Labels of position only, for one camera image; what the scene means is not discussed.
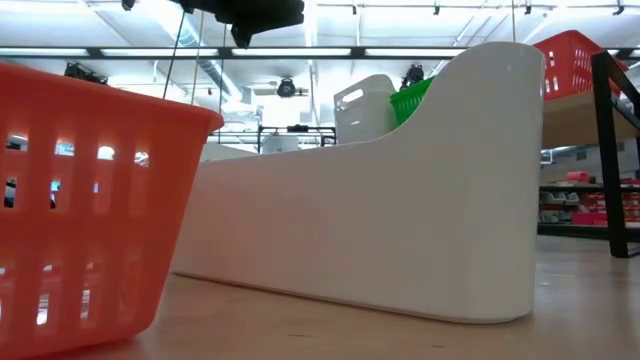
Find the basket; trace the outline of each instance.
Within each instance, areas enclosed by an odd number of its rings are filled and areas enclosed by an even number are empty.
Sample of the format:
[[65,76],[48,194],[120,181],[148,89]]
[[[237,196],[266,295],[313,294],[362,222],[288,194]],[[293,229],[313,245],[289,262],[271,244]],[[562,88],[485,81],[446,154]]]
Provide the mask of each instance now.
[[391,104],[393,105],[393,112],[398,125],[402,125],[407,121],[418,108],[433,79],[435,79],[435,76],[391,95]]
[[0,137],[28,142],[0,148],[0,181],[16,185],[0,207],[0,359],[137,334],[222,118],[15,65],[0,63],[0,83]]
[[[545,100],[591,90],[591,56],[603,51],[600,46],[576,30],[565,31],[533,46],[546,58]],[[628,69],[621,62],[617,63],[623,71]],[[620,95],[620,89],[613,82],[611,90]]]

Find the wooden floor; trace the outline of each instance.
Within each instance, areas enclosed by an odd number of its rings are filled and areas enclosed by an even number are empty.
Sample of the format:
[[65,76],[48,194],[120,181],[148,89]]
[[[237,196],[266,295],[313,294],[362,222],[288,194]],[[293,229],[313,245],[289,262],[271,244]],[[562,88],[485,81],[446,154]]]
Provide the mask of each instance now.
[[409,316],[170,276],[136,339],[60,359],[640,359],[640,258],[540,237],[534,314],[495,326]]

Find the duct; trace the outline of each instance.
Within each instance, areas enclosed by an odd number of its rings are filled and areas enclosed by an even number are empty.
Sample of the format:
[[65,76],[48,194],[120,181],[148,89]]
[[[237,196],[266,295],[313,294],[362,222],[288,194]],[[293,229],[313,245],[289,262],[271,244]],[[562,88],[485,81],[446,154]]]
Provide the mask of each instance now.
[[[178,44],[181,47],[197,47],[207,46],[204,40],[200,41],[200,36],[196,31],[196,27],[193,25],[192,18],[188,16],[185,18],[182,31],[178,34],[180,20],[182,18],[183,10],[180,5],[165,1],[144,1],[141,2],[144,5],[145,12],[151,14],[156,18],[158,24],[175,40],[178,35]],[[202,71],[206,73],[216,86],[222,91],[222,96],[228,101],[241,101],[242,92],[238,87],[229,79],[226,74],[222,73],[220,65],[212,60],[197,60],[197,65],[200,66]]]

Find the red plastic basket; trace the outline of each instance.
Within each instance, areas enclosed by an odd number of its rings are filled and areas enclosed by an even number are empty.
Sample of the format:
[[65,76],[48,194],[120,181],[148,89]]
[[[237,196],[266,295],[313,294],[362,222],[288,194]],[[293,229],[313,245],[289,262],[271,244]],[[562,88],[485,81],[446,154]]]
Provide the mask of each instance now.
[[[546,58],[544,76],[545,100],[591,90],[591,55],[602,48],[576,30],[569,30],[552,36],[535,45]],[[618,62],[620,68],[628,68]],[[611,89],[620,95],[620,89],[611,82]]]
[[[137,334],[222,118],[8,64],[0,83],[0,189],[16,182],[13,207],[0,207],[0,359]],[[5,149],[14,135],[27,146]],[[61,142],[73,151],[54,154]],[[111,160],[97,159],[104,149]]]

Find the red basket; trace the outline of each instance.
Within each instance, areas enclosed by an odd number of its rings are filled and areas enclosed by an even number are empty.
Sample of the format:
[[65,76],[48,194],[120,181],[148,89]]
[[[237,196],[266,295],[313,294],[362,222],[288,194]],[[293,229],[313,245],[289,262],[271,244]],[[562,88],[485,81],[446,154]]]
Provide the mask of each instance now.
[[[8,64],[0,83],[0,181],[16,185],[0,207],[0,359],[137,334],[155,316],[202,145],[222,118]],[[28,144],[5,149],[16,136]]]
[[[545,100],[591,90],[591,55],[601,52],[600,46],[576,30],[565,31],[533,46],[544,53],[547,61]],[[618,65],[623,71],[628,69],[619,61]],[[613,82],[611,89],[620,95],[620,89]]]

